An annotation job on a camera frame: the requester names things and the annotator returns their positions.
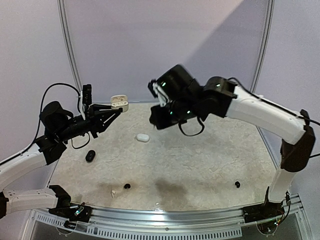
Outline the white square charging case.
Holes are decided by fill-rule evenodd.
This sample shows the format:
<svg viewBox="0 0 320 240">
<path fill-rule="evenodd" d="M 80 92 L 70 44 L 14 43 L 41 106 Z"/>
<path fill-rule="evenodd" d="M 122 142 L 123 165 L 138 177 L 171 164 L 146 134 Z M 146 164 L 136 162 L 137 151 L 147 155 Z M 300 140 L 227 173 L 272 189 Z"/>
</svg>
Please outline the white square charging case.
<svg viewBox="0 0 320 240">
<path fill-rule="evenodd" d="M 114 95 L 110 98 L 111 109 L 112 110 L 120 110 L 122 109 L 123 112 L 129 110 L 129 102 L 128 96 L 124 94 Z"/>
</svg>

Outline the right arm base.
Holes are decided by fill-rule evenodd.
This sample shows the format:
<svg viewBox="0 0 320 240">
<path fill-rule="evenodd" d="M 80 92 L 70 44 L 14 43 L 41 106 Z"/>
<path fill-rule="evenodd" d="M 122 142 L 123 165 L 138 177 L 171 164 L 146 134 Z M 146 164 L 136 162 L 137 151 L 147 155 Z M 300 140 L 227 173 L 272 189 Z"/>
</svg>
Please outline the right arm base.
<svg viewBox="0 0 320 240">
<path fill-rule="evenodd" d="M 245 223 L 252 223 L 280 217 L 278 222 L 283 221 L 289 211 L 285 212 L 283 202 L 274 203 L 265 199 L 263 203 L 245 206 L 242 209 L 242 215 Z"/>
</svg>

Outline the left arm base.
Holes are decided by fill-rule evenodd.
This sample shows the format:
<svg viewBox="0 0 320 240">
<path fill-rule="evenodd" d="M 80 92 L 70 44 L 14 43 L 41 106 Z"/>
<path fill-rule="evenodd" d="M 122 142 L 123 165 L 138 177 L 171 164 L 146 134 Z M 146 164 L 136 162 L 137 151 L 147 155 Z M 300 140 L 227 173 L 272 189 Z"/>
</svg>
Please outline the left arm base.
<svg viewBox="0 0 320 240">
<path fill-rule="evenodd" d="M 68 200 L 59 202 L 56 207 L 50 208 L 48 212 L 52 215 L 68 219 L 70 222 L 84 222 L 88 223 L 93 208 L 86 205 L 84 202 L 81 204 L 72 203 Z"/>
</svg>

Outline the white oval charging case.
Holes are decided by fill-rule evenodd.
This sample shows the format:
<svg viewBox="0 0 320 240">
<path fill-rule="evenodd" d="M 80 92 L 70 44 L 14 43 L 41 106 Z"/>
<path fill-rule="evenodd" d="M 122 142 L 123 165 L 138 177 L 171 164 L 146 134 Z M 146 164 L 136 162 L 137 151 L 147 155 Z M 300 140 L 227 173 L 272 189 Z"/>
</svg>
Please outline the white oval charging case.
<svg viewBox="0 0 320 240">
<path fill-rule="evenodd" d="M 138 133 L 136 135 L 136 140 L 139 141 L 139 142 L 148 142 L 150 140 L 150 137 L 147 135 L 147 134 L 144 134 L 144 133 Z"/>
</svg>

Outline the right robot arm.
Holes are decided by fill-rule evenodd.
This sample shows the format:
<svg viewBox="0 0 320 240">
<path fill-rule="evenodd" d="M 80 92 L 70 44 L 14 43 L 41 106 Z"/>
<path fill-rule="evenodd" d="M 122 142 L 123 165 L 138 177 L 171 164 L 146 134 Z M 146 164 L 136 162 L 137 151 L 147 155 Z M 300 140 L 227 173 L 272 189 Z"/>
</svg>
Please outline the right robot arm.
<svg viewBox="0 0 320 240">
<path fill-rule="evenodd" d="M 293 111 L 248 91 L 234 77 L 211 77 L 205 85 L 180 64 L 147 85 L 158 105 L 153 106 L 149 121 L 158 130 L 181 126 L 190 119 L 202 125 L 209 115 L 244 121 L 281 138 L 281 162 L 259 206 L 262 218 L 278 210 L 296 173 L 312 157 L 316 142 L 313 120 L 307 111 Z"/>
</svg>

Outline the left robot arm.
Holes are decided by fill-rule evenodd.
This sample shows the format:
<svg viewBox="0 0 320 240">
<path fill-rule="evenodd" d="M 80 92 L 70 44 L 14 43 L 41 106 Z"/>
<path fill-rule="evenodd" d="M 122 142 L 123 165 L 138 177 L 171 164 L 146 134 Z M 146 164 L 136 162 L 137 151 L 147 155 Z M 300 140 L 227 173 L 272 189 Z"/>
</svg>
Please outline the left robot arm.
<svg viewBox="0 0 320 240">
<path fill-rule="evenodd" d="M 69 140 L 85 134 L 97 138 L 128 108 L 127 101 L 111 105 L 92 104 L 86 113 L 74 116 L 58 101 L 47 104 L 39 116 L 44 135 L 38 137 L 29 149 L 0 163 L 0 216 L 48 208 L 57 216 L 87 222 L 90 214 L 84 211 L 84 205 L 72 204 L 71 196 L 59 185 L 27 191 L 7 189 L 7 186 L 29 172 L 57 161 L 67 149 Z"/>
</svg>

